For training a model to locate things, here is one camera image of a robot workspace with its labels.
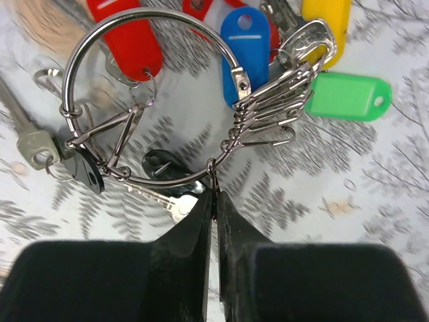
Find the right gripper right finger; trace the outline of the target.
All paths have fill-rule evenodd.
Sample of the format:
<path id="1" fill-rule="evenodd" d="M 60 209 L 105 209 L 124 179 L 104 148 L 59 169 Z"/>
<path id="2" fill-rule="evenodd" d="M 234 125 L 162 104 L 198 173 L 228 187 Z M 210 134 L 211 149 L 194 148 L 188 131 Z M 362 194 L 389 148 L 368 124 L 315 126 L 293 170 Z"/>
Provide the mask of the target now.
<path id="1" fill-rule="evenodd" d="M 217 197 L 227 321 L 427 321 L 405 264 L 380 244 L 275 243 Z"/>

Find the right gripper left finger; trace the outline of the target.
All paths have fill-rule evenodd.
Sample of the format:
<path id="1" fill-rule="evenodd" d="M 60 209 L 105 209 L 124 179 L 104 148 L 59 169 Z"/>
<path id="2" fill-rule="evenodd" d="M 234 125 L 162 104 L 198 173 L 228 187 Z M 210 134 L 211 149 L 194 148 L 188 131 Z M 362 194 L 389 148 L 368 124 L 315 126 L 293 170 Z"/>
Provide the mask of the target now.
<path id="1" fill-rule="evenodd" d="M 1 290 L 2 321 L 205 321 L 212 193 L 151 242 L 41 241 Z"/>

